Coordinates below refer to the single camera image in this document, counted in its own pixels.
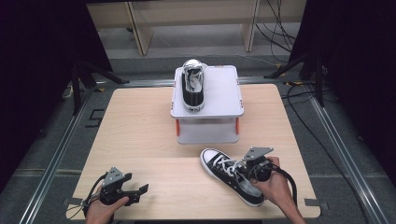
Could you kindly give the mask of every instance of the black and white sneaker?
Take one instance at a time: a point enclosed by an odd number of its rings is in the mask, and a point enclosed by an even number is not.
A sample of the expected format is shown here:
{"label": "black and white sneaker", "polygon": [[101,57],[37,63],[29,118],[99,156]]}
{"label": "black and white sneaker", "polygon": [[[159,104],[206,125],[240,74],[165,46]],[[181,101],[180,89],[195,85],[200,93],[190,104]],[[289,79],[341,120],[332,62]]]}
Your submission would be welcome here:
{"label": "black and white sneaker", "polygon": [[207,65],[191,59],[186,61],[182,68],[184,106],[190,112],[198,112],[204,107],[204,72]]}
{"label": "black and white sneaker", "polygon": [[201,164],[206,172],[235,190],[239,197],[250,206],[260,206],[264,202],[262,193],[246,179],[242,161],[232,160],[225,153],[207,148],[201,153]]}

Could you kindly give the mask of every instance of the canvas shoe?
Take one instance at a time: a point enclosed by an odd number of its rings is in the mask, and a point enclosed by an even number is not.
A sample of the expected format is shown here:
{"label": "canvas shoe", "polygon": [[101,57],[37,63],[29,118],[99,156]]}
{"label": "canvas shoe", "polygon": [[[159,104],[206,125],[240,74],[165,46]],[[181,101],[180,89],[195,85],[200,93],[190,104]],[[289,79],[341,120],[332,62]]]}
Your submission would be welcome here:
{"label": "canvas shoe", "polygon": [[204,107],[204,72],[207,65],[198,60],[186,61],[182,67],[181,86],[184,106],[190,112]]}
{"label": "canvas shoe", "polygon": [[262,193],[253,187],[244,175],[246,165],[232,160],[225,153],[207,148],[201,153],[201,164],[208,174],[232,188],[250,206],[260,206],[264,202]]}

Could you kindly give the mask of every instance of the shelf top tier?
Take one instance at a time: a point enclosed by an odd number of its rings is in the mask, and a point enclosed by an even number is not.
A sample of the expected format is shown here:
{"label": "shelf top tier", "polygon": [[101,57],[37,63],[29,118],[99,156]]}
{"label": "shelf top tier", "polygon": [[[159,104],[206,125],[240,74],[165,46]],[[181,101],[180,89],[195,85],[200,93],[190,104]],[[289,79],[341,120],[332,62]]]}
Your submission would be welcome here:
{"label": "shelf top tier", "polygon": [[175,72],[171,116],[174,119],[239,118],[244,114],[236,68],[232,65],[208,66],[204,73],[204,108],[188,111],[183,104],[182,68]]}

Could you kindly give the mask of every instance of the white stand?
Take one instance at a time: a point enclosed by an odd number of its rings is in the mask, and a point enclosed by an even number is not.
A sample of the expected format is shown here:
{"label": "white stand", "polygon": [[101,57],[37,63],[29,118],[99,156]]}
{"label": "white stand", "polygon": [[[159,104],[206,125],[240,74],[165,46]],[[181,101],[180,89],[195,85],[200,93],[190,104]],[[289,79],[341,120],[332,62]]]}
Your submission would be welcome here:
{"label": "white stand", "polygon": [[180,144],[235,143],[239,117],[244,114],[236,68],[208,66],[204,74],[204,108],[190,112],[183,105],[182,68],[175,72],[171,116]]}

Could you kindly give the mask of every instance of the shoe sole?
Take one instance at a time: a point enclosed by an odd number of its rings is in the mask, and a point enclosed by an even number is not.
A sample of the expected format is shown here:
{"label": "shoe sole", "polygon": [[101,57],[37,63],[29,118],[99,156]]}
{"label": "shoe sole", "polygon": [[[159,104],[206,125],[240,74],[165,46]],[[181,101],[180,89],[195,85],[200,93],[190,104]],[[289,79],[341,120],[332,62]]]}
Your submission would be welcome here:
{"label": "shoe sole", "polygon": [[[228,158],[231,158],[231,157],[229,157],[227,154],[225,154],[224,152],[218,151],[218,150],[215,149],[215,148],[209,148],[208,150],[215,150],[215,151],[217,151],[218,153],[221,153],[221,154],[223,154],[224,156],[226,156],[226,157],[228,157]],[[224,183],[224,182],[223,182],[222,180],[220,180],[217,176],[215,176],[215,175],[212,173],[212,171],[210,171],[210,169],[207,167],[206,163],[204,162],[204,153],[205,153],[205,151],[206,151],[206,149],[204,149],[204,150],[201,152],[201,155],[200,155],[200,162],[201,162],[201,165],[204,167],[204,170],[205,170],[210,176],[213,176],[213,177],[215,177],[218,181],[220,181],[221,183]],[[247,205],[249,205],[249,206],[251,206],[251,207],[258,207],[258,206],[262,205],[262,203],[259,203],[259,204],[250,203],[250,202],[246,201],[246,200],[245,200],[242,196],[240,196],[238,193],[237,193],[236,195],[238,195],[238,197],[239,197],[240,199],[242,199],[242,201],[244,201],[244,203],[246,203]]]}

